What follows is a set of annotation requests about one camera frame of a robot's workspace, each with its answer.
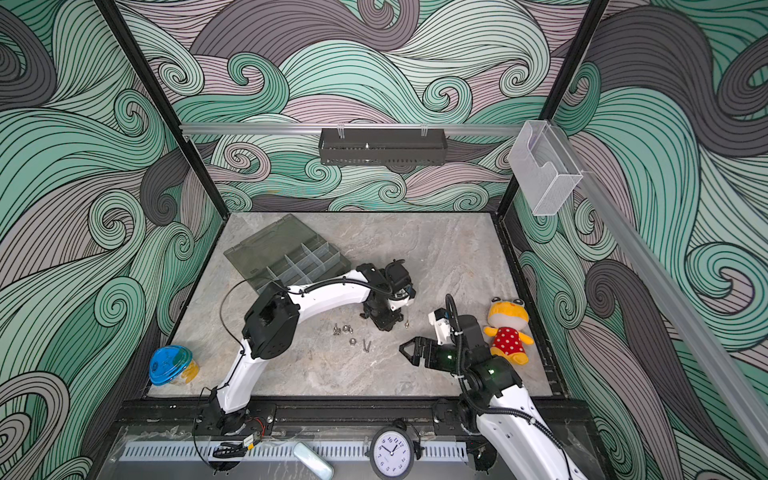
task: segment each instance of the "gray swirl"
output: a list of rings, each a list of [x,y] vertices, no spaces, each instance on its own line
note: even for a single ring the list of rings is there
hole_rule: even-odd
[[[35,33],[0,7],[0,32],[22,50],[26,66],[10,48],[0,44],[0,111],[44,104],[56,92],[56,70],[51,56]]]
[[[67,421],[69,392],[64,382],[56,375],[48,372],[26,372],[0,385],[0,405],[27,395],[38,395],[43,398],[45,401],[45,420],[35,443],[5,473],[3,480],[28,480],[32,478],[45,454],[53,445],[49,439],[55,439]],[[7,426],[9,419],[12,423],[10,427]],[[10,428],[14,428],[14,432],[17,432],[16,428],[20,426],[20,422],[24,421],[17,416],[10,415],[0,421],[0,431],[10,432]],[[16,439],[12,443],[20,444]]]

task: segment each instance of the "teal swirl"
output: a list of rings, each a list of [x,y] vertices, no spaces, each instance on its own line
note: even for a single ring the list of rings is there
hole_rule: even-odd
[[[408,203],[423,208],[413,208],[419,210],[437,210],[437,211],[465,211],[472,212],[482,210],[488,203],[490,194],[481,185],[476,184],[456,184],[443,187],[436,192],[432,192],[424,197],[409,198]]]
[[[203,89],[203,69],[192,54],[146,18],[122,6],[120,10],[144,57],[149,62],[163,61],[157,70],[163,83],[180,95],[199,94]]]
[[[570,289],[568,282],[531,251],[521,253],[519,259],[520,267],[523,269],[530,268],[534,272],[536,306],[552,342],[552,348],[558,355],[558,365],[565,378],[565,383],[573,397],[585,400],[587,393],[576,373],[574,361],[570,355],[566,354],[569,351],[567,332],[558,321],[558,315],[555,311],[555,297]],[[583,289],[579,294],[586,297]]]
[[[142,114],[150,120],[145,122]],[[120,129],[131,137],[145,132],[152,137],[162,137],[164,134],[164,126],[159,121],[159,115],[154,106],[145,96],[135,90],[123,90],[114,99],[114,117]]]
[[[685,262],[686,274],[693,288],[711,298],[729,295],[733,285],[720,276],[723,269],[737,270],[750,279],[754,294],[743,310],[727,315],[715,315],[709,309],[707,325],[730,351],[747,349],[768,336],[768,266],[752,253],[728,243],[708,243],[694,248]]]
[[[143,108],[151,106],[146,98],[141,100],[130,92],[123,98]],[[139,134],[124,134],[63,111],[20,108],[2,112],[0,131],[8,134],[0,138],[0,237],[45,192],[78,178],[154,163],[164,148],[164,131],[157,112],[153,108],[145,112],[148,125]],[[133,115],[137,114],[115,113],[135,132]]]
[[[513,61],[514,79],[505,94],[531,93],[549,70],[544,32],[517,2],[456,0],[419,26],[400,48],[382,53],[407,78],[417,94],[443,77],[470,78]]]
[[[96,294],[94,314],[96,321],[106,327],[115,326],[125,319],[140,319],[144,316],[144,292],[141,285],[126,276],[109,280]]]
[[[551,303],[551,315],[566,329],[578,326],[587,309],[584,295],[584,268],[573,247],[558,231],[557,217],[533,217],[523,195],[515,195],[515,209],[528,242],[537,259],[556,272],[558,279],[567,287],[557,288],[547,299]]]
[[[576,87],[582,79],[586,79],[589,84],[586,96],[577,105],[561,102],[554,115],[555,123],[569,136],[582,131],[589,124],[600,102],[600,71],[597,65],[589,61],[581,64],[571,82],[571,93],[576,92]]]
[[[525,236],[538,243],[547,243],[552,240],[558,229],[558,218],[534,217],[524,195],[515,195],[513,201]]]
[[[534,96],[508,98],[475,112],[475,114],[467,119],[466,123],[519,125],[526,120],[534,120],[538,118],[538,114],[541,113],[541,109],[544,107],[546,99],[546,97]],[[470,144],[494,144],[496,142],[509,140],[509,137],[456,135],[452,137],[452,139]]]
[[[71,410],[67,423],[53,441],[47,458],[78,456],[84,427],[117,381],[144,335],[147,324],[144,292],[137,280],[127,276],[113,278],[100,289],[95,307],[97,319],[100,323],[112,323],[113,328],[118,331],[69,384]],[[46,462],[42,467],[42,474],[47,475],[52,470],[51,463]]]
[[[453,210],[457,212],[472,212],[481,210],[488,203],[488,191],[479,185],[467,184],[462,186],[461,193],[453,200]]]
[[[344,207],[358,207],[364,210],[386,210],[385,205],[402,200],[406,194],[406,185],[398,185],[390,181],[375,181],[359,190],[336,198],[328,206],[332,212],[341,211]]]
[[[252,95],[201,94],[182,98],[174,110],[183,122],[243,121],[265,113],[279,113],[288,102],[288,83],[283,73],[268,60],[252,53],[230,58],[227,71],[237,82],[247,81],[245,67],[255,67],[264,76],[264,86]],[[209,141],[201,138],[197,141]]]
[[[401,200],[406,194],[406,182],[400,175],[389,171],[386,167],[360,167],[353,165],[344,167],[343,174],[341,174],[341,178],[336,185],[336,188],[320,198],[344,197],[347,194],[360,190],[364,186],[378,182],[386,182],[391,185],[391,187],[387,188],[387,190],[391,190],[391,192],[387,193],[384,197],[379,197],[382,202],[394,204],[396,201]]]
[[[465,81],[448,79],[437,83],[434,89],[455,88],[458,103],[449,111],[436,111],[428,105],[434,105],[435,94],[431,94],[432,100],[422,101],[408,79],[387,58],[350,41],[321,41],[302,48],[288,57],[280,70],[288,82],[290,99],[343,95],[374,107],[399,123],[462,123],[472,109],[472,93]]]
[[[229,184],[216,184],[227,208],[233,212],[247,212],[253,207],[248,194]]]
[[[161,274],[163,282],[157,295],[157,308],[155,309],[157,326],[165,335],[170,335],[174,328],[174,319],[170,316],[171,302],[180,290],[195,281],[219,233],[219,226],[222,223],[221,217],[212,210],[207,213],[207,216],[215,217],[209,218],[207,221],[209,226],[203,235],[197,239],[194,244],[194,251],[189,258],[182,255],[183,260],[181,260],[178,255],[166,255]]]
[[[375,190],[380,187],[378,184],[365,187],[344,197],[339,197],[331,203],[330,208],[342,210],[345,206],[357,207],[371,211],[396,211],[396,212],[419,212],[419,211],[478,211],[488,203],[489,193],[481,185],[477,184],[455,184],[443,187],[435,192],[422,197],[410,197],[399,201],[396,204],[376,199],[375,196],[366,196],[365,192]]]
[[[73,480],[73,478],[88,477],[93,460],[88,457],[70,458],[45,477],[45,480]]]
[[[432,111],[443,111],[448,107],[451,98],[444,92],[446,88],[452,88],[458,93],[458,101],[464,104],[457,105],[459,110],[472,109],[472,92],[466,81],[459,77],[443,77],[433,81],[424,90],[424,105]]]
[[[616,249],[616,240],[607,228],[601,228],[601,236],[597,243],[589,244],[581,239],[581,235],[594,232],[594,218],[597,214],[589,199],[583,200],[574,209],[574,198],[570,195],[558,211],[558,219],[568,243],[574,252],[585,260],[597,262],[606,258]]]
[[[45,106],[116,127],[112,104],[118,93],[131,87],[135,73],[96,4],[65,2],[52,34],[58,88]],[[81,47],[94,38],[98,48]]]
[[[342,181],[341,170],[338,167],[322,165],[319,158],[307,162],[304,170],[307,177],[315,180],[303,181],[286,175],[271,174],[261,182],[233,182],[231,185],[251,198],[263,194],[315,198],[329,195]]]
[[[502,93],[508,97],[521,97],[525,88],[525,81],[531,77],[531,69],[524,64],[511,65],[498,79],[498,86]]]

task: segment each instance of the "wire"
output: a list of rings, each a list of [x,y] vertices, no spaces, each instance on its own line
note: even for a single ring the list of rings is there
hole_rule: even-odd
[[[387,298],[390,299],[390,300],[404,300],[405,298],[408,297],[408,294],[406,294],[404,296],[395,296],[394,293],[392,292],[392,289],[385,290],[385,289],[383,289],[383,288],[381,288],[379,286],[372,285],[371,283],[368,283],[368,282],[363,282],[361,280],[355,280],[353,278],[345,278],[345,277],[342,277],[342,278],[329,278],[328,280],[323,280],[322,282],[313,283],[312,285],[308,286],[307,288],[299,291],[299,293],[309,293],[309,292],[312,292],[312,291],[317,290],[319,288],[323,288],[324,286],[334,285],[334,284],[337,284],[337,283],[351,283],[353,285],[364,286],[365,288],[369,288],[369,289],[374,290],[376,292],[379,292],[379,293],[381,293],[383,295],[386,295]]]
[[[563,448],[563,444],[558,440],[557,437],[554,436],[554,433],[550,429],[548,429],[542,422],[539,422],[533,415],[530,415],[526,412],[523,412],[521,410],[517,409],[510,409],[510,408],[502,408],[502,407],[481,407],[475,403],[474,400],[469,396],[467,386],[464,384],[464,375],[462,374],[462,354],[463,354],[463,347],[464,347],[464,335],[462,332],[461,327],[458,324],[458,312],[456,309],[456,302],[453,300],[453,296],[448,293],[445,295],[445,309],[448,310],[449,314],[449,322],[452,323],[451,327],[455,331],[455,338],[456,338],[456,369],[455,374],[456,378],[458,379],[458,384],[462,388],[462,393],[464,394],[464,398],[467,401],[467,404],[469,407],[476,412],[487,414],[487,415],[512,415],[515,417],[518,417],[520,419],[524,419],[528,424],[533,425],[536,427],[541,433],[544,434],[545,437],[550,439],[554,446],[556,446],[563,454],[563,458],[565,459],[565,469],[568,470],[568,480],[573,480],[573,477],[571,476],[571,464],[568,461],[568,454],[565,453],[565,449]]]
[[[192,443],[194,444],[194,451],[197,453],[197,456],[200,457],[200,460],[205,465],[208,465],[208,468],[214,472],[218,472],[219,469],[211,465],[205,458],[203,458],[203,454],[201,454],[200,450],[197,449],[197,434],[195,433],[195,427],[197,426],[197,417],[200,414],[200,400],[203,398],[203,392],[205,392],[206,389],[208,389],[209,392],[213,392],[213,390],[205,386],[202,390],[200,390],[200,395],[197,396],[197,404],[194,407],[194,417],[192,418]]]
[[[237,343],[237,346],[240,349],[243,349],[243,345],[240,343],[240,341],[237,339],[237,337],[230,331],[230,329],[227,328],[227,324],[224,323],[224,313],[223,313],[223,310],[224,310],[224,303],[227,301],[227,298],[230,297],[230,293],[232,293],[237,287],[239,287],[243,283],[247,282],[248,280],[252,280],[252,279],[246,278],[245,280],[241,280],[241,281],[235,283],[235,285],[232,288],[230,288],[230,290],[227,292],[227,294],[224,295],[224,298],[223,298],[223,300],[221,300],[221,303],[219,303],[219,320],[221,321],[221,326],[224,327],[224,329],[227,331],[227,333],[230,334],[230,336],[232,337],[232,340],[234,340],[235,343]]]

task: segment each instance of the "enclosure wall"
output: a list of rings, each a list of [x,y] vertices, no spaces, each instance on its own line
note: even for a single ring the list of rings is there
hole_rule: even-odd
[[[83,478],[222,219],[92,0],[3,2],[0,58],[0,476]]]
[[[536,118],[587,4],[118,2],[183,123],[331,124]],[[446,165],[392,169],[323,166],[317,136],[194,140],[235,211],[495,211],[514,138],[455,136]]]
[[[764,5],[614,9],[554,120],[766,399]],[[620,477],[768,477],[677,319],[659,311],[583,190],[556,217],[532,217],[521,194],[514,209],[507,225],[560,367],[589,402]]]

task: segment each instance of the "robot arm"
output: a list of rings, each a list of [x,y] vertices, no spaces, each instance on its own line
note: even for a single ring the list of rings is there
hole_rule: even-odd
[[[446,319],[445,324],[436,319]],[[400,352],[418,366],[457,374],[462,384],[459,408],[462,424],[481,433],[494,446],[516,478],[525,480],[587,480],[561,448],[538,414],[520,376],[503,357],[493,356],[471,315],[455,315],[455,305],[436,310],[430,321],[438,340],[417,336],[403,343]],[[451,343],[441,342],[449,337]],[[413,353],[406,352],[413,345]],[[456,361],[460,359],[461,368]]]
[[[225,415],[245,408],[269,360],[290,347],[296,326],[304,320],[338,306],[362,303],[364,316],[371,317],[380,329],[391,330],[402,319],[400,308],[414,298],[402,262],[392,262],[383,270],[365,263],[311,285],[267,284],[245,315],[242,349],[226,380],[217,387],[219,407]]]

